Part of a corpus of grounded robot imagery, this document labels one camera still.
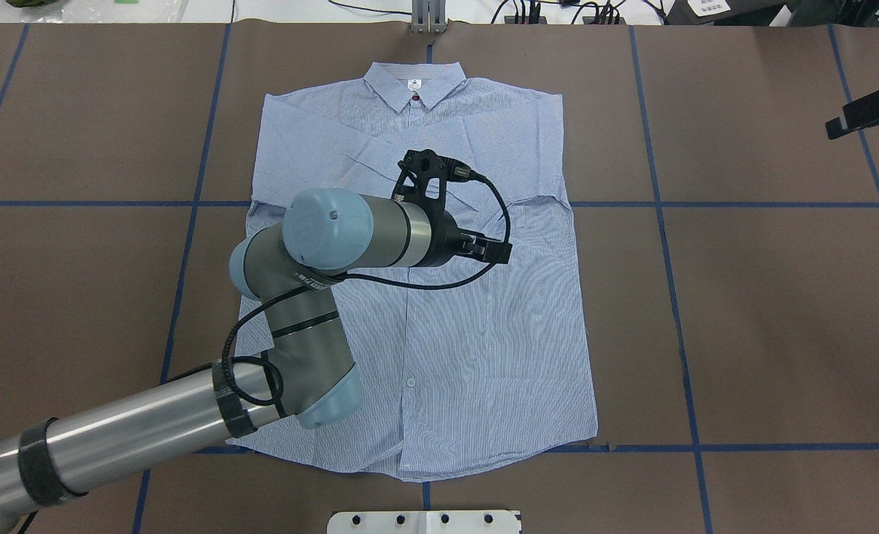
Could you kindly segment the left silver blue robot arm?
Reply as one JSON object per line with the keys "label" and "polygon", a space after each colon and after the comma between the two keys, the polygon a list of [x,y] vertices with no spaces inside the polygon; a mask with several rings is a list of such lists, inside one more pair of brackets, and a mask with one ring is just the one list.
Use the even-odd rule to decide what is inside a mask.
{"label": "left silver blue robot arm", "polygon": [[455,256],[489,271],[507,263],[500,239],[459,227],[445,196],[401,187],[391,197],[342,188],[294,196],[279,223],[232,252],[238,291],[256,301],[228,330],[221,354],[148,391],[0,439],[0,533],[39,510],[229,438],[294,417],[307,429],[361,405],[364,389],[331,287],[357,268],[433,267]]}

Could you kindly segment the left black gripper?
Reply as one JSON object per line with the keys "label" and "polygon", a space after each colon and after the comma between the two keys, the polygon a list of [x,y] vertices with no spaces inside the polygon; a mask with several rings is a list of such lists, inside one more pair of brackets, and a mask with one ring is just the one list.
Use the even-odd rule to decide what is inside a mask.
{"label": "left black gripper", "polygon": [[453,257],[466,257],[490,265],[508,264],[513,244],[508,239],[493,239],[477,231],[460,228],[446,211],[428,213],[430,241],[428,266],[439,267]]}

